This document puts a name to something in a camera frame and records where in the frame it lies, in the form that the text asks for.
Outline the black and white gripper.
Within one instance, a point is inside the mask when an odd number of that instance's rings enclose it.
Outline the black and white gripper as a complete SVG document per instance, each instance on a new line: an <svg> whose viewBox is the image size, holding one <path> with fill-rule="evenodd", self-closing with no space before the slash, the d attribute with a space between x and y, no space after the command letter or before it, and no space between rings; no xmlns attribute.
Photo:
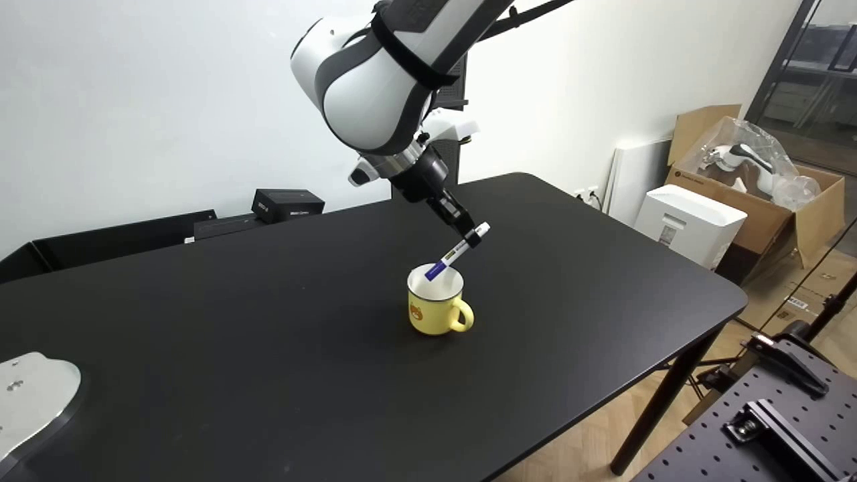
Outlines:
<svg viewBox="0 0 857 482"><path fill-rule="evenodd" d="M459 110L430 110L396 156L360 156L348 173L350 184L388 180L406 200L429 200L434 215L447 221L457 236L477 227L474 217L445 190L449 173L447 164L437 156L437 141L467 141L477 133L477 121Z"/></svg>

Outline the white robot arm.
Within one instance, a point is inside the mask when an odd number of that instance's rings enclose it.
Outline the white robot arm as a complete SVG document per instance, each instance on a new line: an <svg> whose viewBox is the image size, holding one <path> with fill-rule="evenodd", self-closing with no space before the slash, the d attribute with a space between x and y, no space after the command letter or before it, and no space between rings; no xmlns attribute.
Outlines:
<svg viewBox="0 0 857 482"><path fill-rule="evenodd" d="M430 150L465 138L457 110L430 95L457 79L455 63L478 39L521 27L569 0L516 11L513 0L376 0L366 22L315 18L288 51L288 66L324 126L358 156L354 184L388 180L467 236L477 221L445 186Z"/></svg>

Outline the white round robot base plate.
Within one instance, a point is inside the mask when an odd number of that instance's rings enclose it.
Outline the white round robot base plate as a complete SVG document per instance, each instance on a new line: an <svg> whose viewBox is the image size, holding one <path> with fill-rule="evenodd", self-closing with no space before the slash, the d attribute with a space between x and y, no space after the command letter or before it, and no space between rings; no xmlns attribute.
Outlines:
<svg viewBox="0 0 857 482"><path fill-rule="evenodd" d="M82 374L39 351L0 364L0 466L42 450L68 419Z"/></svg>

